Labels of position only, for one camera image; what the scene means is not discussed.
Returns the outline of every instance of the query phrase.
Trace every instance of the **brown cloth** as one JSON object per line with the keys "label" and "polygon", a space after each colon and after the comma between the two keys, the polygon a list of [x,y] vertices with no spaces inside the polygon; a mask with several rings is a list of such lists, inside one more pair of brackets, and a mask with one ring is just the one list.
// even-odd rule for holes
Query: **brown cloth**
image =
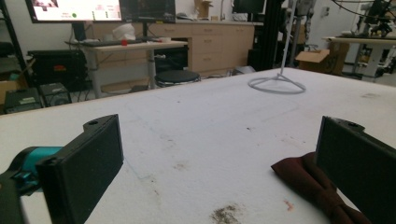
{"label": "brown cloth", "polygon": [[332,181],[314,164],[315,152],[286,158],[272,165],[276,174],[309,202],[317,205],[332,224],[371,223],[361,212],[347,206]]}

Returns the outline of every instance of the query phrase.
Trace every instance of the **chair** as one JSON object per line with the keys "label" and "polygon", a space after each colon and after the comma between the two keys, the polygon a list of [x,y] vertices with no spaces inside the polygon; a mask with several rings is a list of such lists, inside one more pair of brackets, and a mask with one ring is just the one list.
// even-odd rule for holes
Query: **chair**
{"label": "chair", "polygon": [[201,81],[201,76],[188,70],[168,70],[155,76],[155,83],[159,87],[170,87],[198,81]]}

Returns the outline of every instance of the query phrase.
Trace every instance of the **floor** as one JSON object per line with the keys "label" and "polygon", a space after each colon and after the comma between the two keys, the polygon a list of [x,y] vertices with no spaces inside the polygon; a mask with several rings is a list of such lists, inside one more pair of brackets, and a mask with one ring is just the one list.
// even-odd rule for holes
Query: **floor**
{"label": "floor", "polygon": [[[344,72],[350,72],[352,70],[352,66],[350,65],[345,65],[343,71]],[[218,76],[213,76],[211,78],[226,78],[226,75],[218,75]],[[379,85],[387,85],[387,86],[393,86],[396,87],[396,72],[393,74],[384,74],[382,77],[378,77],[375,80],[375,83]],[[118,94],[125,94],[125,93],[131,93],[129,90],[124,90],[124,91],[116,91],[116,92],[111,92],[110,94],[107,94],[105,97],[110,97]],[[93,90],[87,90],[87,91],[82,91],[82,92],[71,92],[70,94],[72,98],[72,102],[82,102],[82,101],[89,101],[95,99]]]}

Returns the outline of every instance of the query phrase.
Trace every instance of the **monitor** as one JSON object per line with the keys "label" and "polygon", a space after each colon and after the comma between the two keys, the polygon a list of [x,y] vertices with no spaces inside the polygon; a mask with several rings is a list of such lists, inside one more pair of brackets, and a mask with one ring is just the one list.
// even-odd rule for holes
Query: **monitor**
{"label": "monitor", "polygon": [[233,13],[247,13],[251,21],[252,14],[263,12],[265,0],[233,0]]}
{"label": "monitor", "polygon": [[25,0],[33,23],[123,21],[119,0]]}
{"label": "monitor", "polygon": [[175,23],[175,0],[121,0],[122,5],[128,5],[130,14],[125,17],[132,21],[151,23]]}

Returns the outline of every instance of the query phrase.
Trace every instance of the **white desk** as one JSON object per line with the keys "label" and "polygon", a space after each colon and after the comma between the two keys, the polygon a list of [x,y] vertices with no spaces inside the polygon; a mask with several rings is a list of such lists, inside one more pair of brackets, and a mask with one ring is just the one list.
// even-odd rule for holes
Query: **white desk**
{"label": "white desk", "polygon": [[[330,223],[270,166],[314,151],[322,116],[357,122],[395,147],[396,88],[290,68],[285,76],[305,93],[247,84],[276,72],[0,116],[0,171],[26,147],[64,146],[83,123],[119,114],[125,161],[87,223],[211,224],[229,205],[239,223]],[[42,193],[22,200],[32,224],[50,223]]]}
{"label": "white desk", "polygon": [[366,69],[364,70],[363,80],[368,81],[375,80],[375,72],[378,68],[382,51],[384,49],[391,48],[393,45],[396,45],[396,39],[386,38],[323,37],[323,39],[329,42],[366,44],[368,48],[373,49],[370,54],[370,60],[367,63]]}
{"label": "white desk", "polygon": [[155,49],[170,49],[178,48],[187,45],[187,42],[183,41],[171,41],[167,43],[159,42],[149,42],[141,44],[132,44],[128,46],[107,46],[90,48],[84,47],[87,52],[88,68],[90,70],[90,75],[92,78],[93,90],[95,92],[95,97],[100,98],[102,95],[100,82],[97,76],[97,70],[100,69],[100,64],[97,62],[96,53],[114,53],[114,52],[125,52],[130,50],[145,50],[148,53],[148,77],[150,80],[150,88],[155,89],[155,61],[154,61],[154,50]]}

